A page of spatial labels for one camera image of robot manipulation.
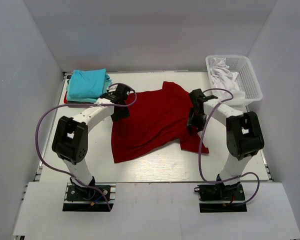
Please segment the dark red t-shirt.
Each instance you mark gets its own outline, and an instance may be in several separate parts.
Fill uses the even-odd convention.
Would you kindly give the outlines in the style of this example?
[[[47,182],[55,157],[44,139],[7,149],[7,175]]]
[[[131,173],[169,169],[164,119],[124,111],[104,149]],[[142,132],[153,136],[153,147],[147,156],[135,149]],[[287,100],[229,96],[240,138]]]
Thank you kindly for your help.
[[[129,117],[112,124],[114,163],[137,159],[174,140],[179,140],[181,150],[209,153],[197,130],[187,128],[193,104],[180,85],[165,81],[161,89],[130,95],[126,103]]]

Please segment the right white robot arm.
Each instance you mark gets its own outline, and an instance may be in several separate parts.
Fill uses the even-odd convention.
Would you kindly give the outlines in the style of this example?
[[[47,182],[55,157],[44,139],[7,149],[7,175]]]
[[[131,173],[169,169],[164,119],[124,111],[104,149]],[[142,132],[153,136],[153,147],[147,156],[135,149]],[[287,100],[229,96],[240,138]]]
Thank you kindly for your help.
[[[216,185],[216,195],[226,200],[234,193],[233,185],[240,182],[241,177],[256,175],[254,172],[244,172],[248,162],[265,146],[260,122],[254,111],[243,112],[225,104],[234,98],[234,95],[221,100],[215,95],[205,95],[201,89],[189,93],[193,108],[190,109],[187,128],[189,131],[197,130],[200,137],[198,147],[198,170],[203,182]],[[226,146],[228,157],[222,171],[217,175],[217,180],[207,180],[204,177],[201,155],[204,135],[208,123],[214,118],[223,124],[226,129]]]

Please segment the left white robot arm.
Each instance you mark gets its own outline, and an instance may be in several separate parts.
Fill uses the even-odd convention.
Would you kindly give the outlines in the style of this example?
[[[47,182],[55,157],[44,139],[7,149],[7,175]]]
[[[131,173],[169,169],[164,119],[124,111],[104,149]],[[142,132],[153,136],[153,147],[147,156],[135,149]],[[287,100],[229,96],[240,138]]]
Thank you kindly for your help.
[[[104,119],[110,117],[117,122],[130,116],[126,103],[135,91],[123,83],[110,85],[95,103],[72,116],[62,116],[57,123],[52,151],[65,163],[70,181],[79,186],[78,193],[89,200],[95,196],[95,178],[88,169],[85,157],[88,153],[90,131]]]

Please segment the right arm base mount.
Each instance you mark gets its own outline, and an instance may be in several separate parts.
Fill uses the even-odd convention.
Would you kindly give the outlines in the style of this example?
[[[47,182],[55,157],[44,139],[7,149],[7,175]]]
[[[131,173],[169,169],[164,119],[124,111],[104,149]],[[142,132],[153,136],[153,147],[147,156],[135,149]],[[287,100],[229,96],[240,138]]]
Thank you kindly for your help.
[[[244,213],[247,206],[242,184],[201,184],[194,192],[198,194],[200,213]]]

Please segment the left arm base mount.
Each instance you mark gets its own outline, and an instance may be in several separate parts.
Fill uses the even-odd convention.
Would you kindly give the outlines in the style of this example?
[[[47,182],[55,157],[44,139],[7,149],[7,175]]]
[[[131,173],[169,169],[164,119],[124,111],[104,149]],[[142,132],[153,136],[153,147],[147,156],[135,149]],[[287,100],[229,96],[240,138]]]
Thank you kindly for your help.
[[[105,195],[110,208],[115,203],[116,184],[103,183],[96,185]],[[75,184],[68,183],[64,201],[63,212],[110,212],[108,205],[100,192],[95,189],[83,188]]]

